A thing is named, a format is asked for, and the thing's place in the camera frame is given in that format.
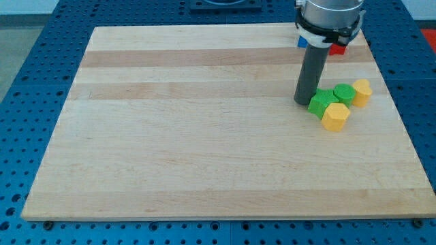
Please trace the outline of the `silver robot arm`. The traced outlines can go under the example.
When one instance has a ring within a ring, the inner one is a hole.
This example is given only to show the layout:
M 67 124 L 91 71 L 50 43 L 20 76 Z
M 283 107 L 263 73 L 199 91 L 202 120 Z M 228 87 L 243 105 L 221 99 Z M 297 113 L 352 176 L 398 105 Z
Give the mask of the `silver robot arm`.
M 363 0 L 295 0 L 299 35 L 316 48 L 347 46 L 360 31 Z

